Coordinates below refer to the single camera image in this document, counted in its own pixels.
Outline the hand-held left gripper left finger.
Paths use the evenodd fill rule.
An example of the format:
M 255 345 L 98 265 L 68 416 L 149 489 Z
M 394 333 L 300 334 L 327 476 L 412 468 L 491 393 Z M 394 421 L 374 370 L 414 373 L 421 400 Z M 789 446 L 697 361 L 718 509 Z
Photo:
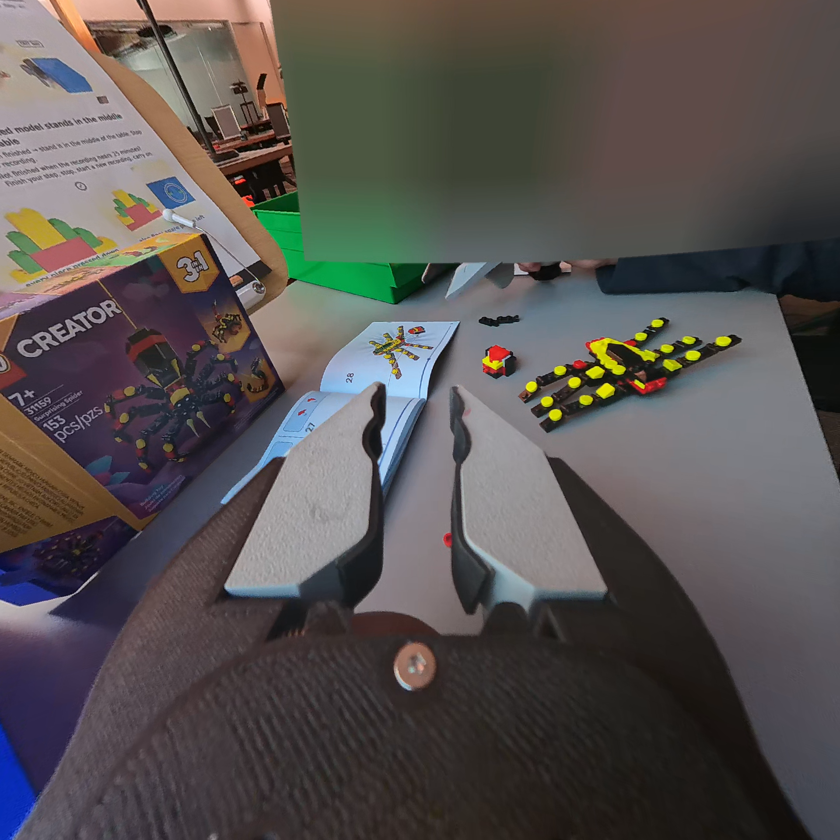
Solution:
M 371 592 L 383 566 L 384 420 L 376 382 L 225 502 L 243 528 L 227 594 L 352 609 Z

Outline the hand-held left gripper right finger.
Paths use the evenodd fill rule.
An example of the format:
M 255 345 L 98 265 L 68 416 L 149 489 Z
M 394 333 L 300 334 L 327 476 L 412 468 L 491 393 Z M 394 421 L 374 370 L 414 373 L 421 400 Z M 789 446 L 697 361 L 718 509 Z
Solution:
M 606 583 L 548 456 L 461 385 L 449 412 L 451 571 L 465 612 L 604 600 Z

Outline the person's right forearm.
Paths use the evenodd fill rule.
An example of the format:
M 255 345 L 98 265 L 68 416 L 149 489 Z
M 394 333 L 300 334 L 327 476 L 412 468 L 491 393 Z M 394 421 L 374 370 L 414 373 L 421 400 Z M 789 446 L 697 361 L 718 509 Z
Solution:
M 595 269 L 607 295 L 782 290 L 799 265 L 798 245 L 733 248 L 608 260 Z

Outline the lego instruction booklet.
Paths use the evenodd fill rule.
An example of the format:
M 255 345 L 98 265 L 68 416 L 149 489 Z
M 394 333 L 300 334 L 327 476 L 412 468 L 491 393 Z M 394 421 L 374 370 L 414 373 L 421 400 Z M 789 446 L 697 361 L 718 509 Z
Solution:
M 385 421 L 379 457 L 381 486 L 390 488 L 413 427 L 427 400 L 436 362 L 459 322 L 373 322 L 337 352 L 319 390 L 304 393 L 273 434 L 256 465 L 222 499 L 225 504 L 272 459 L 288 452 L 365 388 L 385 386 Z

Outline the black yellow lego spider assembly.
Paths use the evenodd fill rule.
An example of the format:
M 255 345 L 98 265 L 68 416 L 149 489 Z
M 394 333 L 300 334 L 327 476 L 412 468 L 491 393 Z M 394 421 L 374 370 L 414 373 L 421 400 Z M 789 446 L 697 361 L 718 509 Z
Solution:
M 742 342 L 724 334 L 704 343 L 696 335 L 655 345 L 670 321 L 656 318 L 628 340 L 602 337 L 586 343 L 588 357 L 556 365 L 526 383 L 519 401 L 530 407 L 541 429 L 552 432 L 571 419 L 612 406 L 629 396 L 647 397 L 696 366 Z

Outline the purple lego set box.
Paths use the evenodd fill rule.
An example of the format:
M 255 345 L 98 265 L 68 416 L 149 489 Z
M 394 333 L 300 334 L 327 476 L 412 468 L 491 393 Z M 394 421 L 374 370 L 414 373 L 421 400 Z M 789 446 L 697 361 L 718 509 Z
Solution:
M 1 597 L 76 593 L 284 385 L 203 233 L 2 291 Z

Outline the person's right hand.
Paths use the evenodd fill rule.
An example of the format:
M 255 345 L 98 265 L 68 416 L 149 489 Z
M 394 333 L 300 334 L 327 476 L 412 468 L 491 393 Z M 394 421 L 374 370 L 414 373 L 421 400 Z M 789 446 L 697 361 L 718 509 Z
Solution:
M 560 277 L 563 274 L 570 274 L 573 270 L 591 270 L 615 266 L 617 259 L 579 259 L 562 260 L 549 264 L 539 262 L 523 262 L 516 264 L 516 268 L 537 281 L 548 281 Z

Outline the green plastic bin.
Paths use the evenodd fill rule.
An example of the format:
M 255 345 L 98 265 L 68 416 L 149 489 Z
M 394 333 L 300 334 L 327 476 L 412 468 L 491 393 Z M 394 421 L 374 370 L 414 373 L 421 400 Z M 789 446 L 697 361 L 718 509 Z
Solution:
M 296 192 L 256 204 L 252 212 L 280 247 L 292 280 L 391 304 L 402 301 L 423 285 L 426 264 L 345 263 L 306 259 Z

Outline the wooden table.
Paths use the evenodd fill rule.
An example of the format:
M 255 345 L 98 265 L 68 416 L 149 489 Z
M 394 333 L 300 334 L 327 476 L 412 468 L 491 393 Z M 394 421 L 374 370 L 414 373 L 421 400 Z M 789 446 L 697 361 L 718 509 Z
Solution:
M 245 194 L 254 204 L 283 196 L 288 188 L 293 192 L 298 189 L 291 143 L 242 152 L 215 165 L 229 181 L 243 179 Z

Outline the cardboard stand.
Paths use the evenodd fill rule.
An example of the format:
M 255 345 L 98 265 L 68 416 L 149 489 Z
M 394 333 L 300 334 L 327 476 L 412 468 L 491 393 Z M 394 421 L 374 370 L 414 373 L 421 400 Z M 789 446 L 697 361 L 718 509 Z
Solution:
M 186 173 L 215 203 L 268 267 L 268 274 L 261 280 L 266 289 L 262 298 L 257 298 L 253 291 L 246 291 L 247 287 L 254 284 L 252 281 L 245 281 L 238 289 L 241 292 L 240 300 L 244 303 L 247 312 L 250 314 L 257 312 L 267 303 L 278 298 L 288 282 L 285 258 L 277 243 L 238 197 L 226 176 L 212 161 L 211 156 L 200 150 L 198 142 L 194 140 L 187 127 L 178 119 L 159 93 L 132 70 L 102 54 L 72 2 L 51 1 L 49 4 L 65 30 L 73 35 L 115 82 L 173 153 Z

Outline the black pole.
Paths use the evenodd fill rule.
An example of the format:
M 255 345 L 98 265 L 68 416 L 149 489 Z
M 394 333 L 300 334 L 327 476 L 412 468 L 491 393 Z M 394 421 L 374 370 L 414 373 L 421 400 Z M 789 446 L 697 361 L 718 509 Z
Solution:
M 138 1 L 138 5 L 142 8 L 144 15 L 146 16 L 147 20 L 149 21 L 150 26 L 153 29 L 154 38 L 155 38 L 158 46 L 161 49 L 164 60 L 165 60 L 167 66 L 169 67 L 169 69 L 170 69 L 170 71 L 173 75 L 173 78 L 175 80 L 175 84 L 178 87 L 178 89 L 179 89 L 179 91 L 182 95 L 182 98 L 185 101 L 185 104 L 186 104 L 186 106 L 187 106 L 187 108 L 188 108 L 188 110 L 189 110 L 189 112 L 192 116 L 192 120 L 196 124 L 196 130 L 200 133 L 204 145 L 209 150 L 211 150 L 212 149 L 212 141 L 210 141 L 210 139 L 208 139 L 207 132 L 206 132 L 205 127 L 203 125 L 202 117 L 200 116 L 200 114 L 198 113 L 198 111 L 196 109 L 193 98 L 190 95 L 190 92 L 187 89 L 186 84 L 185 84 L 185 82 L 182 78 L 182 74 L 179 71 L 179 69 L 178 69 L 178 67 L 177 67 L 177 65 L 174 61 L 174 58 L 172 56 L 172 53 L 169 50 L 169 47 L 167 46 L 167 44 L 165 42 L 165 36 L 163 34 L 163 30 L 162 30 L 161 26 L 158 24 L 156 18 L 154 17 L 154 14 L 151 10 L 151 6 L 150 6 L 149 2 L 148 1 Z

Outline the blue plastic bin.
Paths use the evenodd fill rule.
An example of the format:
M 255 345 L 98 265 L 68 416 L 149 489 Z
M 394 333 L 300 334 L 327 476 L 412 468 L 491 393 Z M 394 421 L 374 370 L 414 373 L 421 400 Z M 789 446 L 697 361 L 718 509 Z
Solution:
M 1 839 L 13 839 L 32 811 L 36 793 L 1 727 Z

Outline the printed instruction sheet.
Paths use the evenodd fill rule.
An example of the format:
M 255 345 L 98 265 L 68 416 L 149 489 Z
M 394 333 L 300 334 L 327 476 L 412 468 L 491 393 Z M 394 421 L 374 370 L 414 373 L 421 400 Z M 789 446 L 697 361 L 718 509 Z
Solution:
M 167 222 L 165 208 L 194 219 Z M 268 268 L 97 61 L 39 2 L 1 3 L 1 283 L 208 233 L 230 275 Z

